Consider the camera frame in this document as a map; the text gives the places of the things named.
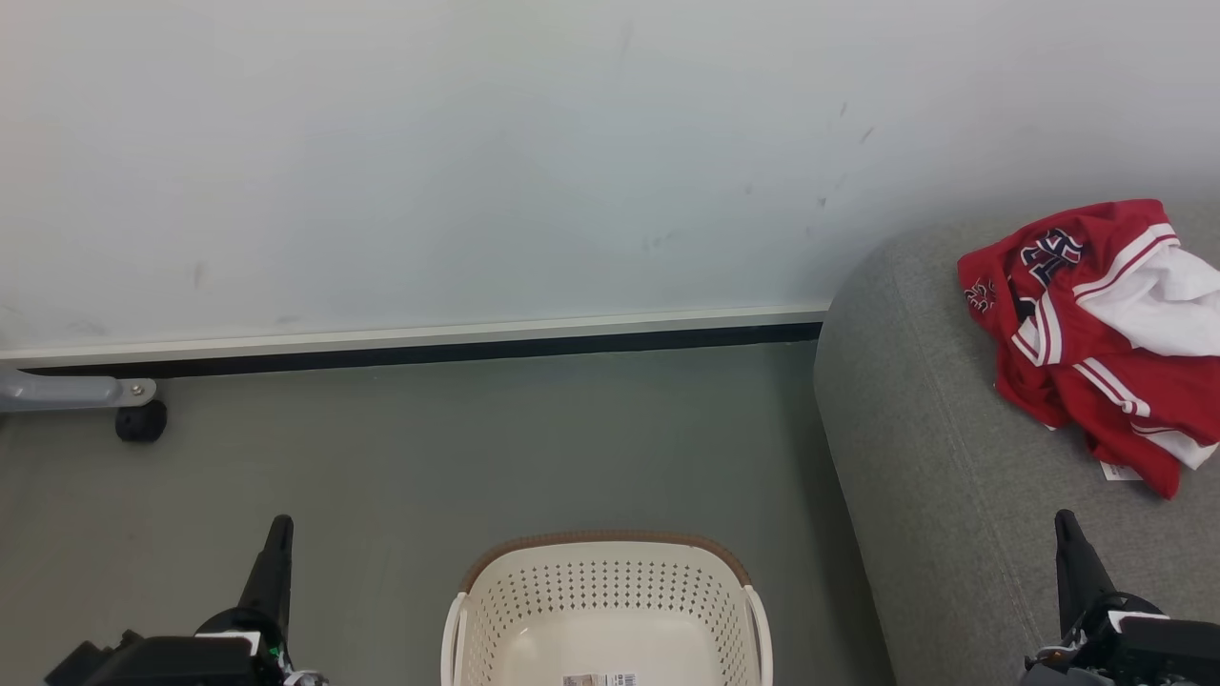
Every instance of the brown basket rim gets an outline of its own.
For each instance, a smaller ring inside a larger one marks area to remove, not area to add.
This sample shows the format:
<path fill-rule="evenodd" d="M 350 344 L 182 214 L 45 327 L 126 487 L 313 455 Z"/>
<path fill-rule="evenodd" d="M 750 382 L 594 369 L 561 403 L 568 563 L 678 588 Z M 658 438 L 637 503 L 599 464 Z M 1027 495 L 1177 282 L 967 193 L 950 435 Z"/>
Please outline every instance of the brown basket rim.
<path fill-rule="evenodd" d="M 528 548 L 543 548 L 547 546 L 564 546 L 569 543 L 672 543 L 678 546 L 691 546 L 693 548 L 702 548 L 709 553 L 716 555 L 728 569 L 733 570 L 733 575 L 737 576 L 737 581 L 742 586 L 750 586 L 750 575 L 747 574 L 745 566 L 737 559 L 728 548 L 721 546 L 720 543 L 712 541 L 711 538 L 705 538 L 703 536 L 694 536 L 691 533 L 670 533 L 665 531 L 639 531 L 631 529 L 611 529 L 611 530 L 593 530 L 593 531 L 566 531 L 559 533 L 543 533 L 540 536 L 523 536 L 521 538 L 514 538 L 512 541 L 506 541 L 483 553 L 478 560 L 471 565 L 470 571 L 466 572 L 466 577 L 461 582 L 461 592 L 470 593 L 471 588 L 475 587 L 475 581 L 478 576 L 483 574 L 483 570 L 492 564 L 498 558 L 501 558 L 509 553 L 515 553 L 517 551 L 526 551 Z"/>

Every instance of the white laundry basket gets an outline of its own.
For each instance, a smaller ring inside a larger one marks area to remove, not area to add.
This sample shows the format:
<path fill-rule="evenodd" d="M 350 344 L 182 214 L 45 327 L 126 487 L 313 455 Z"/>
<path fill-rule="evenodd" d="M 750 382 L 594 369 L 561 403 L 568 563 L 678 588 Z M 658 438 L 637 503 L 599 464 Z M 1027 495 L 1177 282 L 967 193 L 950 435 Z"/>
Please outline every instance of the white laundry basket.
<path fill-rule="evenodd" d="M 442 686 L 771 686 L 771 632 L 720 544 L 639 531 L 499 546 L 449 608 Z"/>

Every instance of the red jersey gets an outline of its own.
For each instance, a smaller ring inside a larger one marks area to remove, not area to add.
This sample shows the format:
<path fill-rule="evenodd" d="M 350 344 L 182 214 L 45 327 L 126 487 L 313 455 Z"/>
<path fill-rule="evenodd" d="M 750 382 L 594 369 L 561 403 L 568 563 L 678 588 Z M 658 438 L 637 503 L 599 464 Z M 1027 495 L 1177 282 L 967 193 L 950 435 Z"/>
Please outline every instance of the red jersey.
<path fill-rule="evenodd" d="M 1159 201 L 1036 221 L 963 256 L 958 276 L 999 343 L 997 389 L 1036 419 L 1076 420 L 1094 457 L 1166 498 L 1179 461 L 1215 449 L 1220 272 L 1180 249 Z"/>

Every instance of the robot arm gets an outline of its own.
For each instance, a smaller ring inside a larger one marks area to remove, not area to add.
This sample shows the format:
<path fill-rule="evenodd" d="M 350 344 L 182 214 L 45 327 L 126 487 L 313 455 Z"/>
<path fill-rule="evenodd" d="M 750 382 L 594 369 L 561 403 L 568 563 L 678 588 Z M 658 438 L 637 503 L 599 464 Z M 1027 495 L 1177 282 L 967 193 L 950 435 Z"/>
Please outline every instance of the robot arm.
<path fill-rule="evenodd" d="M 237 607 L 194 636 L 144 638 L 126 631 L 115 648 L 85 641 L 46 675 L 46 686 L 326 686 L 323 676 L 295 670 L 288 657 L 292 549 L 293 520 L 279 515 Z"/>
<path fill-rule="evenodd" d="M 1115 591 L 1070 510 L 1055 515 L 1055 540 L 1063 640 L 1026 658 L 1021 686 L 1220 685 L 1220 626 Z"/>

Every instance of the barcode label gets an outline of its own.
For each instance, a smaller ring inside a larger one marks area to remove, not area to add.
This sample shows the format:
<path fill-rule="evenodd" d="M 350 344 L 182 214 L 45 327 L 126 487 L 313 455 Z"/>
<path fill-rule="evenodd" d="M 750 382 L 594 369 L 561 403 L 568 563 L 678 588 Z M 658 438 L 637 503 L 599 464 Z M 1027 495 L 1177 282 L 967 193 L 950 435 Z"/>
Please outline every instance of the barcode label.
<path fill-rule="evenodd" d="M 634 673 L 577 674 L 564 677 L 564 686 L 639 686 Z"/>

